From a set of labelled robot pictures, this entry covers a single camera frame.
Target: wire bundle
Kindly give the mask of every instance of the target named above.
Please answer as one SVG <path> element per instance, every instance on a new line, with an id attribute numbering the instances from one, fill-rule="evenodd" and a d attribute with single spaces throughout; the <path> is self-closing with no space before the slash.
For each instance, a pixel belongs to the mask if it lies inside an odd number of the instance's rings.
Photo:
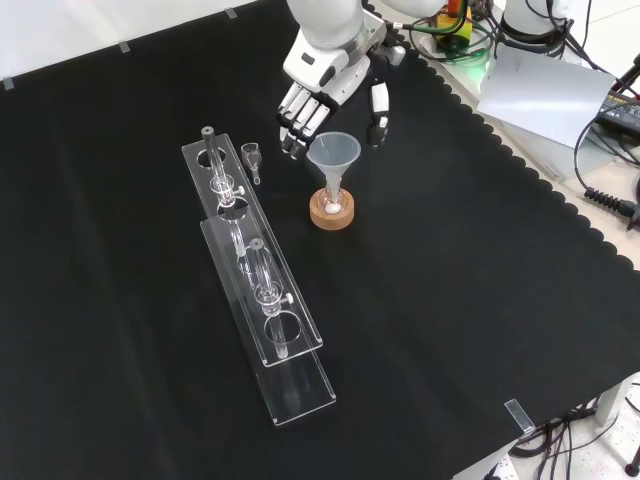
<path id="1" fill-rule="evenodd" d="M 600 434 L 600 436 L 596 437 L 592 442 L 589 442 L 586 445 L 581 445 L 579 447 L 573 448 L 573 437 L 571 434 L 571 423 L 578 421 L 578 420 L 583 420 L 585 418 L 588 418 L 592 415 L 595 415 L 596 413 L 596 409 L 598 407 L 598 400 L 596 400 L 593 405 L 591 407 L 588 406 L 589 402 L 579 406 L 578 408 L 575 408 L 573 410 L 571 410 L 571 412 L 569 412 L 567 415 L 565 415 L 563 418 L 558 419 L 558 420 L 554 420 L 552 422 L 549 422 L 545 425 L 543 425 L 542 427 L 537 428 L 531 435 L 529 435 L 528 437 L 525 437 L 523 439 L 521 439 L 515 447 L 513 447 L 511 449 L 511 451 L 509 452 L 510 455 L 517 457 L 517 458 L 533 458 L 533 457 L 537 457 L 538 455 L 544 455 L 542 458 L 542 462 L 540 463 L 538 470 L 536 472 L 536 479 L 540 480 L 542 478 L 542 474 L 544 473 L 544 470 L 547 466 L 547 464 L 549 464 L 549 462 L 551 462 L 551 472 L 550 472 L 550 479 L 553 480 L 554 476 L 555 476 L 555 471 L 556 471 L 556 466 L 558 463 L 558 457 L 564 453 L 568 453 L 569 456 L 567 458 L 567 464 L 566 464 L 566 477 L 567 480 L 570 480 L 571 478 L 571 459 L 572 459 L 572 454 L 575 450 L 578 450 L 580 448 L 584 448 L 587 445 L 590 445 L 591 443 L 595 442 L 598 438 L 600 438 L 602 435 L 604 435 L 606 432 L 609 431 L 609 429 L 611 427 L 613 427 L 613 425 L 615 424 L 615 422 L 613 422 L 609 428 L 607 428 L 607 430 L 605 430 L 604 432 L 602 432 L 602 434 Z M 554 432 L 560 429 L 560 433 L 558 433 L 555 437 Z M 564 451 L 560 451 L 560 448 L 562 446 L 562 442 L 564 440 L 564 436 L 565 434 L 567 434 L 568 436 L 568 441 L 569 441 L 569 449 L 568 450 L 564 450 Z M 542 445 L 540 445 L 539 447 L 536 448 L 532 448 L 532 449 L 527 449 L 527 448 L 523 448 L 524 445 L 527 445 L 528 443 L 530 443 L 531 441 L 540 438 L 544 436 Z"/>
<path id="2" fill-rule="evenodd" d="M 440 10 L 431 18 L 421 18 L 412 24 L 396 24 L 395 26 L 409 31 L 409 41 L 411 42 L 411 46 L 428 60 L 434 60 L 441 63 L 456 63 L 461 60 L 483 58 L 491 51 L 495 42 L 495 30 L 488 29 L 480 23 L 486 18 L 486 12 L 493 8 L 493 0 L 476 0 L 471 6 L 471 17 L 468 17 L 466 14 L 468 7 L 468 0 L 460 2 L 460 10 L 458 11 L 457 20 L 450 27 L 438 28 L 435 26 L 437 17 L 446 13 L 446 9 Z M 480 39 L 466 47 L 449 46 L 446 42 L 439 42 L 438 47 L 444 55 L 436 56 L 426 51 L 416 41 L 415 32 L 433 36 L 451 37 L 455 35 L 466 22 L 471 23 L 476 31 L 483 33 L 483 36 Z M 481 46 L 487 41 L 489 42 L 488 45 Z"/>

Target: table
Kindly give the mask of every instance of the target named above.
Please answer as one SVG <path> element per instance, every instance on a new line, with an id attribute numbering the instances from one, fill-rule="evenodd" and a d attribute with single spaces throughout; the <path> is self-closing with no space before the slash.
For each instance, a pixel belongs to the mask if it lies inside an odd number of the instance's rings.
<path id="1" fill-rule="evenodd" d="M 318 183 L 274 121 L 296 25 L 282 1 L 236 13 L 0 98 L 6 474 L 448 478 L 521 433 L 505 401 L 539 424 L 637 369 L 637 274 L 413 56 L 389 81 L 387 146 L 344 179 L 353 226 L 312 227 Z M 328 128 L 364 143 L 366 103 Z M 260 143 L 258 196 L 325 340 L 338 403 L 289 428 L 201 236 L 180 147 L 211 123 Z"/>

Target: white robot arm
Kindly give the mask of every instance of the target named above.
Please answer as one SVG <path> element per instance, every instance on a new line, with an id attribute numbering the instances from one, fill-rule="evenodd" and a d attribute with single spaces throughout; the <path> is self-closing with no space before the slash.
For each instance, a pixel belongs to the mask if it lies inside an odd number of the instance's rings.
<path id="1" fill-rule="evenodd" d="M 369 55 L 391 65 L 404 57 L 399 46 L 387 48 L 385 23 L 363 10 L 361 0 L 287 0 L 300 32 L 284 62 L 294 81 L 278 109 L 282 149 L 301 158 L 331 114 L 360 87 L 371 67 Z M 430 16 L 443 0 L 383 0 L 403 13 Z M 384 143 L 389 114 L 386 84 L 371 89 L 373 125 L 369 142 Z"/>

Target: clear acrylic stand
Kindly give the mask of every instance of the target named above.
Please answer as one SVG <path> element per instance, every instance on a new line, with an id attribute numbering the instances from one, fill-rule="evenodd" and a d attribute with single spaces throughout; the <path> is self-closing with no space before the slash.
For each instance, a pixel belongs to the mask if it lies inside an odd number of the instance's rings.
<path id="1" fill-rule="evenodd" d="M 336 401 L 314 351 L 322 337 L 229 137 L 207 128 L 206 143 L 182 148 L 208 217 L 202 231 L 269 413 L 283 425 Z"/>

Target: white surface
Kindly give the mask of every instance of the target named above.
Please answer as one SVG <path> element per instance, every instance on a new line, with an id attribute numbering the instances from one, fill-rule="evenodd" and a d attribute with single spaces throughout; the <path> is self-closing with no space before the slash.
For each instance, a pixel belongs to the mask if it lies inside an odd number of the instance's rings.
<path id="1" fill-rule="evenodd" d="M 504 463 L 504 460 L 501 461 L 501 459 L 508 458 L 507 454 L 509 453 L 509 450 L 513 448 L 516 442 L 517 440 L 514 440 L 513 442 L 509 443 L 509 445 L 505 445 L 497 452 L 489 455 L 486 458 L 483 458 L 478 463 L 470 466 L 457 475 L 454 475 L 452 480 L 482 480 L 493 467 L 495 467 L 499 463 Z"/>
<path id="2" fill-rule="evenodd" d="M 596 412 L 596 423 L 600 427 L 611 425 L 620 412 L 624 399 L 631 389 L 632 378 L 627 378 L 624 382 L 607 390 L 600 396 L 598 411 Z"/>
<path id="3" fill-rule="evenodd" d="M 0 78 L 14 77 L 252 0 L 2 0 Z"/>
<path id="4" fill-rule="evenodd" d="M 573 147 L 613 82 L 606 73 L 503 46 L 482 83 L 478 111 Z"/>

